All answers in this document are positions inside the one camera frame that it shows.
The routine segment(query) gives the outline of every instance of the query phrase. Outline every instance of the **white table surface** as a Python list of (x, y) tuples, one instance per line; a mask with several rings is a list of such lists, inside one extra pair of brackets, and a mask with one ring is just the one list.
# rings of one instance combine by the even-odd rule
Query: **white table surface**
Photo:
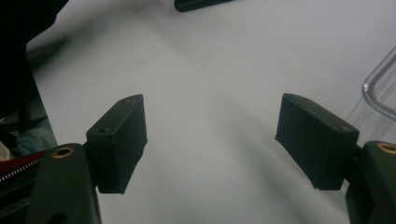
[(35, 80), (58, 144), (145, 97), (148, 144), (104, 223), (348, 223), (274, 139), (282, 93), (345, 118), (396, 45), (394, 0), (71, 0), (29, 49), (64, 41)]

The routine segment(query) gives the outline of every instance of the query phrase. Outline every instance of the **transparent plastic cup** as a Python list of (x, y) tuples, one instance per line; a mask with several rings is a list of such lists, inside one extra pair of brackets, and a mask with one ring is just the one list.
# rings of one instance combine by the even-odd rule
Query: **transparent plastic cup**
[(396, 144), (396, 48), (364, 80), (361, 94), (346, 118), (361, 131), (358, 145), (374, 140)]

